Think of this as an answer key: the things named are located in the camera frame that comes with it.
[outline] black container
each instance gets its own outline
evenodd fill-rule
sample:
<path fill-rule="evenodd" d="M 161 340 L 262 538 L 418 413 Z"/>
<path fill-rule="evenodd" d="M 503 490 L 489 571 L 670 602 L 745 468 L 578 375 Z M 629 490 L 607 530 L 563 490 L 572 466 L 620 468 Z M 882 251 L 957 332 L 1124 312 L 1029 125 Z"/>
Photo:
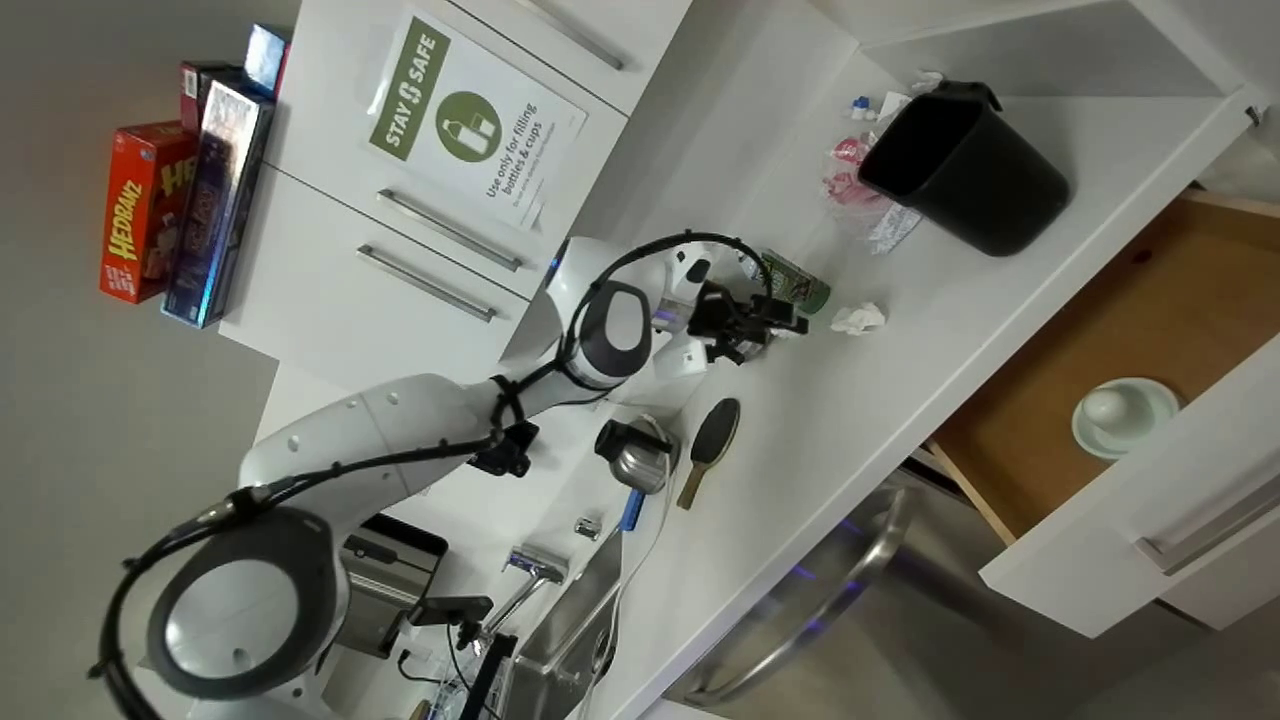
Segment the black container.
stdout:
<path fill-rule="evenodd" d="M 999 116 L 983 83 L 917 95 L 859 164 L 859 179 L 988 257 L 1029 247 L 1072 202 L 1067 179 Z"/>

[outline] handle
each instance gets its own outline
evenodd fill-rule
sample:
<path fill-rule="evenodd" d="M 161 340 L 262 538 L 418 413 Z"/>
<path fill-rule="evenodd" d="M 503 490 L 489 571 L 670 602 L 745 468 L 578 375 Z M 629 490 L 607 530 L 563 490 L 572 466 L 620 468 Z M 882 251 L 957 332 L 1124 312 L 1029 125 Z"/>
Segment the handle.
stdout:
<path fill-rule="evenodd" d="M 787 642 L 780 642 L 768 657 L 762 657 L 753 670 L 745 670 L 740 677 L 732 677 L 730 684 L 715 684 L 715 687 L 704 679 L 688 699 L 693 706 L 723 706 L 723 699 L 749 691 L 753 684 L 762 684 L 768 672 L 778 672 L 805 645 L 823 637 L 823 629 L 831 629 L 831 622 L 849 603 L 855 603 L 871 589 L 871 582 L 892 563 L 892 556 L 905 550 L 905 541 L 910 541 L 910 509 L 911 503 L 917 503 L 911 490 L 892 490 L 885 531 L 844 571 L 842 589 L 813 615 L 805 615 L 805 623 Z"/>
<path fill-rule="evenodd" d="M 1214 511 L 1205 525 L 1192 525 L 1185 531 L 1170 538 L 1143 538 L 1136 550 L 1163 571 L 1178 576 L 1180 570 L 1198 563 L 1236 531 L 1243 531 L 1253 519 L 1280 509 L 1280 475 L 1239 491 L 1232 503 Z"/>
<path fill-rule="evenodd" d="M 681 509 L 693 509 L 697 500 L 697 490 L 704 490 L 704 475 L 707 475 L 707 466 L 693 466 L 688 482 L 684 482 L 684 491 L 681 491 Z"/>
<path fill-rule="evenodd" d="M 644 491 L 634 490 L 620 530 L 638 531 L 644 511 Z"/>
<path fill-rule="evenodd" d="M 403 216 L 420 221 L 420 224 L 444 229 L 454 242 L 462 242 L 465 247 L 489 257 L 503 273 L 522 273 L 524 269 L 524 257 L 484 242 L 481 231 L 458 224 L 454 216 L 435 212 L 433 204 L 411 202 L 409 193 L 380 190 L 375 196 L 387 202 L 393 208 L 400 208 Z"/>
<path fill-rule="evenodd" d="M 589 27 L 586 21 L 578 21 L 567 8 L 561 8 L 555 0 L 529 0 L 561 36 L 567 36 L 578 48 L 586 48 L 589 57 L 595 57 L 606 70 L 614 74 L 629 74 L 629 53 L 616 48 L 607 36 L 599 36 L 595 27 Z"/>
<path fill-rule="evenodd" d="M 440 286 L 435 275 L 430 275 L 423 269 L 409 263 L 398 251 L 384 251 L 375 245 L 362 245 L 362 257 L 375 260 L 384 273 L 400 275 L 403 286 L 411 286 L 411 287 L 420 287 L 420 294 L 430 294 L 430 296 L 475 318 L 481 324 L 494 324 L 500 318 L 496 309 L 489 309 L 489 305 Z"/>

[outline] cabinet door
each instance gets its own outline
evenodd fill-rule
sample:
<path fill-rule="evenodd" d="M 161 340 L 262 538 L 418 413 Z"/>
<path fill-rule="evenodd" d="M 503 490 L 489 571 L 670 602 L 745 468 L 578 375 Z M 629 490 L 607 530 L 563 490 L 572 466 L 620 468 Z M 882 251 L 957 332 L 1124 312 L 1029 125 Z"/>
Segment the cabinet door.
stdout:
<path fill-rule="evenodd" d="M 1280 335 L 995 556 L 983 582 L 1086 637 L 1159 597 L 1192 603 L 1201 582 L 1217 582 L 1232 615 L 1265 603 L 1280 563 L 1239 560 L 1276 541 L 1276 415 Z"/>
<path fill-rule="evenodd" d="M 308 0 L 267 164 L 533 296 L 620 128 L 449 0 Z"/>
<path fill-rule="evenodd" d="M 688 0 L 449 0 L 500 36 L 634 111 L 663 62 Z"/>
<path fill-rule="evenodd" d="M 522 296 L 281 173 L 262 175 L 258 208 L 223 335 L 345 394 L 496 370 Z"/>

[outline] cable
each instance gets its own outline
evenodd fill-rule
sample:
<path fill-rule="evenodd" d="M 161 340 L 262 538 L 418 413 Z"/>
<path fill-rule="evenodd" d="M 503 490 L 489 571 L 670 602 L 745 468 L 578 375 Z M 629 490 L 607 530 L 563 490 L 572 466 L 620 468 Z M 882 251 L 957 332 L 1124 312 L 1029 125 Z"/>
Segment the cable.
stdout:
<path fill-rule="evenodd" d="M 663 496 L 663 518 L 658 519 L 658 531 L 652 531 L 652 546 L 644 550 L 644 556 L 634 563 L 634 571 L 624 582 L 616 582 L 599 602 L 595 607 L 578 623 L 578 633 L 554 652 L 554 660 L 540 665 L 540 672 L 561 672 L 563 657 L 586 642 L 586 633 L 599 622 L 606 607 L 616 607 L 616 597 L 624 589 L 634 589 L 634 582 L 650 570 L 658 546 L 663 541 L 670 531 L 670 518 L 673 518 L 673 500 L 677 491 Z"/>
<path fill-rule="evenodd" d="M 481 454 L 481 443 L 440 443 L 440 449 L 418 449 L 418 454 L 393 454 L 393 456 L 374 456 L 362 466 L 334 466 L 325 474 L 301 474 L 301 475 L 283 475 L 275 483 L 266 490 L 239 490 L 233 491 L 223 503 L 217 503 L 212 511 L 202 511 L 195 519 L 177 525 L 169 538 L 161 538 L 145 556 L 123 563 L 123 582 L 118 583 L 107 613 L 105 613 L 105 629 L 101 629 L 101 652 L 97 652 L 97 670 L 89 677 L 101 677 L 118 699 L 118 710 L 129 720 L 161 720 L 161 711 L 153 710 L 153 699 L 135 687 L 129 665 L 123 665 L 123 647 L 120 647 L 120 615 L 123 615 L 123 602 L 131 591 L 131 583 L 158 570 L 165 556 L 177 556 L 217 531 L 230 531 L 233 525 L 248 525 L 272 509 L 281 509 L 283 500 L 342 482 L 348 474 L 364 474 L 364 468 L 384 468 L 384 466 L 420 466 L 420 460 L 449 460 L 449 456 L 473 456 Z"/>
<path fill-rule="evenodd" d="M 465 684 L 465 691 L 473 691 L 473 679 L 468 679 L 465 665 L 458 660 L 458 645 L 454 645 L 449 633 L 444 633 L 444 645 L 449 645 L 454 677 Z"/>
<path fill-rule="evenodd" d="M 449 679 L 449 677 L 418 677 L 418 672 L 409 672 L 409 670 L 403 670 L 409 657 L 411 657 L 411 652 L 400 652 L 400 660 L 398 660 L 398 672 L 400 672 L 409 684 L 458 687 L 458 679 Z"/>
<path fill-rule="evenodd" d="M 449 456 L 475 456 L 484 454 L 494 439 L 500 439 L 503 432 L 503 413 L 514 413 L 516 421 L 524 421 L 524 408 L 522 408 L 522 394 L 533 388 L 540 375 L 548 373 L 563 373 L 567 382 L 579 382 L 572 375 L 567 362 L 572 362 L 572 328 L 579 324 L 579 312 L 589 309 L 589 300 L 614 279 L 614 273 L 629 269 L 629 263 L 642 263 L 658 251 L 670 251 L 670 247 L 681 247 L 681 245 L 723 245 L 723 247 L 735 247 L 745 251 L 757 269 L 762 269 L 762 286 L 774 300 L 774 275 L 768 275 L 768 263 L 735 237 L 720 237 L 720 231 L 681 231 L 681 237 L 659 237 L 652 245 L 642 245 L 634 251 L 624 251 L 620 260 L 614 260 L 593 286 L 589 294 L 579 296 L 579 305 L 572 309 L 572 319 L 567 319 L 567 332 L 561 335 L 561 350 L 555 356 L 529 373 L 522 384 L 508 384 L 500 382 L 500 401 L 494 408 L 494 432 L 489 439 L 473 439 L 473 443 L 440 443 L 440 449 L 418 449 L 418 454 L 393 454 L 393 456 L 374 456 L 374 460 L 358 460 L 358 466 L 334 466 L 334 468 L 315 468 L 315 474 L 301 474 L 301 475 L 283 475 L 283 482 L 272 482 L 272 483 L 262 483 L 262 490 L 239 490 L 233 491 L 223 503 L 202 511 L 195 519 L 186 519 L 177 525 L 169 538 L 161 538 L 145 556 L 129 560 L 123 563 L 123 582 L 118 583 L 111 602 L 107 602 L 107 613 L 105 613 L 105 629 L 101 629 L 101 657 L 97 657 L 97 670 L 89 677 L 101 677 L 118 699 L 118 710 L 129 715 L 129 720 L 161 720 L 161 711 L 147 706 L 147 697 L 135 687 L 129 665 L 123 665 L 123 647 L 120 647 L 120 615 L 123 615 L 123 602 L 129 591 L 135 589 L 135 582 L 158 570 L 161 560 L 217 538 L 217 531 L 230 531 L 233 525 L 248 525 L 281 503 L 288 503 L 294 496 L 301 491 L 312 491 L 327 482 L 342 482 L 348 474 L 364 474 L 364 468 L 387 468 L 387 466 L 423 466 L 423 460 L 449 460 Z M 652 550 L 644 553 L 644 560 L 616 583 L 616 591 L 650 563 Z M 449 645 L 449 657 L 454 657 L 454 670 L 458 670 L 458 679 L 468 687 L 468 677 L 462 672 L 458 665 L 458 647 Z"/>

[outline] green sign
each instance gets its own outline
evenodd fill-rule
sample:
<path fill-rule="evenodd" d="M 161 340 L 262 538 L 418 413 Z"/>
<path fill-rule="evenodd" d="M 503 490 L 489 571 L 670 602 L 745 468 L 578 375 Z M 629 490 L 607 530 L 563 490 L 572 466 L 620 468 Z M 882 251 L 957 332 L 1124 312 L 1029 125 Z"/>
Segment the green sign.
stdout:
<path fill-rule="evenodd" d="M 430 116 L 444 57 L 449 57 L 449 36 L 440 36 L 423 21 L 411 21 L 403 34 L 400 62 L 393 70 L 384 111 L 374 125 L 375 150 L 409 159 L 411 141 Z"/>
<path fill-rule="evenodd" d="M 465 164 L 484 164 L 503 146 L 503 125 L 496 109 L 475 92 L 454 92 L 435 109 L 435 135 L 449 157 Z"/>

